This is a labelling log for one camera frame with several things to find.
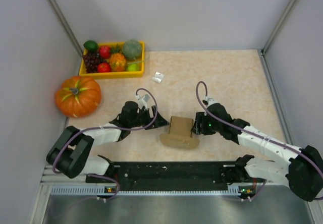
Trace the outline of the brown cardboard box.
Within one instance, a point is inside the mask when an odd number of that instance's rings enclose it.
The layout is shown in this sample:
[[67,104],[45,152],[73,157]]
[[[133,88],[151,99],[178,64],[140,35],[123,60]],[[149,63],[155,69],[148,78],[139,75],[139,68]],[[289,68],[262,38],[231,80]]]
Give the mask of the brown cardboard box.
[[164,146],[177,149],[191,150],[197,148],[200,141],[192,137],[193,124],[192,118],[172,116],[169,131],[159,136],[161,143]]

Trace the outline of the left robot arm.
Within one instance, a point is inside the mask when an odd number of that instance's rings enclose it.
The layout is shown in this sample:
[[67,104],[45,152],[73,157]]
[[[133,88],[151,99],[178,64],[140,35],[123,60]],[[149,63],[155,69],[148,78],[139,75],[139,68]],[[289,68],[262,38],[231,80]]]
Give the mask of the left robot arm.
[[46,161],[70,179],[80,174],[94,174],[109,182],[115,174],[113,162],[102,155],[90,156],[93,146],[120,142],[130,135],[129,129],[150,130],[167,125],[169,122],[154,105],[147,108],[141,103],[127,101],[117,117],[101,127],[84,132],[74,126],[66,127],[47,154]]

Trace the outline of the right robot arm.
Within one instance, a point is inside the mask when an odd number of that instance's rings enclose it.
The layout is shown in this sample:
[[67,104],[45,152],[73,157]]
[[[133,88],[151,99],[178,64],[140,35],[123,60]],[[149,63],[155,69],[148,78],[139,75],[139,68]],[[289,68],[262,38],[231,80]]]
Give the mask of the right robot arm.
[[261,178],[288,187],[297,197],[311,202],[322,200],[322,157],[307,145],[297,147],[272,138],[247,121],[234,119],[225,107],[213,99],[201,102],[191,129],[195,135],[220,134],[224,139],[249,147],[268,157],[261,160],[245,155],[235,162],[236,177],[246,182]]

